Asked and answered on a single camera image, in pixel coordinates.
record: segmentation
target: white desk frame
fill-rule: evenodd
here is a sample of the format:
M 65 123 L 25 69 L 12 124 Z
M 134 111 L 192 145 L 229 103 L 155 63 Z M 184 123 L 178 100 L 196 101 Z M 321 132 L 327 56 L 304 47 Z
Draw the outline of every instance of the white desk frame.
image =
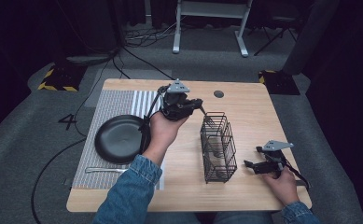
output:
M 189 2 L 185 0 L 178 0 L 173 53 L 179 53 L 180 51 L 181 15 L 205 16 L 205 17 L 242 19 L 240 30 L 235 31 L 234 33 L 236 36 L 237 43 L 239 44 L 242 56 L 247 57 L 248 51 L 243 41 L 243 32 L 245 28 L 245 23 L 247 22 L 248 19 L 248 15 L 250 14 L 250 8 L 252 2 L 253 0 L 249 0 L 247 4 L 226 4 L 226 3 L 209 3 L 209 2 Z

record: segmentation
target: striped placemat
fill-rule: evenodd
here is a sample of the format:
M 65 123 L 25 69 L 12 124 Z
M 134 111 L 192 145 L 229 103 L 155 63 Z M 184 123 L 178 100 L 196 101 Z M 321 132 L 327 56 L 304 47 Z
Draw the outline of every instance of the striped placemat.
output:
M 116 172 L 85 173 L 87 167 L 129 168 L 129 164 L 116 165 L 112 162 L 103 160 L 96 153 L 94 148 L 94 137 L 103 123 L 115 116 L 135 115 L 143 118 L 144 115 L 148 113 L 156 94 L 155 91 L 102 90 L 91 122 L 91 128 L 82 151 L 77 173 L 73 181 L 74 189 L 110 189 L 117 182 L 120 174 Z M 158 111 L 159 108 L 160 101 L 155 104 L 152 114 Z M 157 184 L 156 189 L 164 188 L 162 177 Z

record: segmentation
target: black metal basket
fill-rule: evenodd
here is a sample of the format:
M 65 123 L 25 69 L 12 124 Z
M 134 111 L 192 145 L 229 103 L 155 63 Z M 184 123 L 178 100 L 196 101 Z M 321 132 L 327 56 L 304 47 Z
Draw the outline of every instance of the black metal basket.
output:
M 208 112 L 201 128 L 204 179 L 227 182 L 237 170 L 230 123 L 223 112 Z

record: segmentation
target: desk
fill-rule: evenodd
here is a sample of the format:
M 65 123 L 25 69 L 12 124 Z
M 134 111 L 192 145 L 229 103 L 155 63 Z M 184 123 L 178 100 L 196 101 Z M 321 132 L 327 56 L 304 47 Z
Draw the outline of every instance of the desk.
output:
M 278 202 L 259 175 L 244 166 L 244 160 L 263 161 L 255 147 L 269 140 L 286 142 L 271 98 L 259 83 L 183 81 L 190 88 L 188 98 L 203 99 L 207 112 L 225 112 L 231 124 L 238 169 L 226 182 L 204 181 L 200 129 L 203 114 L 195 110 L 179 130 L 165 156 L 164 189 L 156 190 L 148 211 L 280 210 Z M 169 80 L 107 79 L 103 90 L 156 91 Z M 214 91 L 223 91 L 216 98 Z M 298 169 L 290 149 L 283 149 Z M 95 212 L 108 189 L 72 188 L 67 203 L 71 212 Z M 305 187 L 298 187 L 300 199 L 312 206 Z
M 248 1 L 246 4 L 226 4 L 178 0 L 173 53 L 178 53 L 180 51 L 181 15 L 186 15 L 242 19 L 240 29 L 239 31 L 235 31 L 235 36 L 242 56 L 247 57 L 248 51 L 243 41 L 243 32 L 252 2 L 253 0 Z

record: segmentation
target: denim jacket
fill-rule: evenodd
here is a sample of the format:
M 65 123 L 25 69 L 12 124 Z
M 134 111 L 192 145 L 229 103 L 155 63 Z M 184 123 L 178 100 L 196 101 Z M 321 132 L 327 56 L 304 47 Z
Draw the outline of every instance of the denim jacket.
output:
M 161 173 L 158 165 L 137 155 L 130 168 L 108 191 L 92 223 L 144 223 Z M 285 223 L 320 223 L 306 205 L 300 202 L 286 206 L 282 214 Z

